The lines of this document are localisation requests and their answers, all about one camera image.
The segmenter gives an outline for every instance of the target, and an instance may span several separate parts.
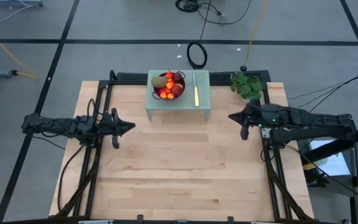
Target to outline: red bowl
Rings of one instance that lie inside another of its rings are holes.
[[[183,85],[182,94],[181,94],[180,96],[175,96],[175,97],[173,97],[173,99],[168,99],[168,98],[164,99],[164,98],[161,98],[160,95],[158,95],[158,89],[159,89],[159,88],[153,87],[153,89],[154,89],[154,92],[153,92],[153,94],[152,94],[153,98],[155,98],[156,100],[167,100],[167,101],[170,101],[170,100],[175,100],[175,99],[177,99],[177,98],[179,98],[179,97],[181,97],[181,96],[183,95],[183,92],[185,91],[185,88],[186,88],[186,83],[185,83],[185,77],[186,77],[186,75],[185,75],[183,72],[181,72],[181,71],[174,72],[174,73],[179,73],[179,74],[182,76],[182,79],[181,79],[181,80],[175,82],[175,83],[180,83],[181,85]],[[166,74],[167,74],[167,73],[165,72],[165,73],[162,73],[160,76],[163,77],[163,76],[165,76]]]

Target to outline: wooden tabletop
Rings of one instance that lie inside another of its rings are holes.
[[[86,114],[97,86],[83,82],[75,116]],[[268,92],[271,103],[287,105],[282,83],[268,83]],[[209,121],[202,111],[155,111],[149,121],[145,94],[146,86],[112,88],[110,108],[136,128],[119,138],[118,150],[110,137],[104,138],[91,218],[134,220],[142,214],[145,220],[223,221],[233,216],[236,221],[274,221],[259,128],[250,128],[248,140],[242,141],[241,127],[227,117],[246,101],[228,86],[212,86]],[[68,140],[62,167],[78,148],[76,139]],[[62,206],[78,186],[84,152],[65,172]],[[288,191],[313,217],[299,154],[282,149],[281,155]],[[56,188],[50,214],[57,212]]]

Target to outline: floor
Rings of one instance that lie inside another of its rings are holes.
[[[81,82],[106,79],[110,69],[143,73],[190,69],[186,43],[199,38],[204,22],[197,13],[177,10],[174,0],[44,3],[44,7],[26,9],[0,23],[1,41],[39,77],[0,79],[0,202],[24,141],[20,129],[23,117],[34,112],[40,95],[45,96],[41,94],[45,80],[50,88],[38,109],[42,109],[43,116],[69,118]],[[244,12],[247,0],[212,3],[228,21],[233,21]],[[358,0],[345,3],[358,27]],[[246,16],[233,25],[207,23],[203,40],[214,41],[204,45],[208,51],[205,69],[237,70],[244,63],[247,42],[235,40],[250,39],[262,5],[263,0],[251,1]],[[20,7],[0,6],[0,19]],[[212,14],[208,18],[217,19]],[[284,82],[289,97],[358,75],[358,35],[340,0],[269,1],[255,40],[260,41],[252,46],[249,70],[269,70],[272,81]],[[194,58],[201,58],[196,50],[192,53]],[[0,69],[21,69],[2,48]],[[313,98],[300,98],[290,104],[298,106]],[[358,127],[358,82],[341,88],[314,112],[350,113]],[[53,141],[61,146],[66,143],[65,138]],[[62,156],[61,149],[47,142],[31,141],[4,221],[47,216]],[[326,222],[350,218],[348,198],[324,189],[310,189],[310,194],[316,218]]]

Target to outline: green plant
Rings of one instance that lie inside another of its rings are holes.
[[[231,91],[236,91],[243,99],[259,99],[262,84],[258,76],[244,75],[243,72],[231,74]]]

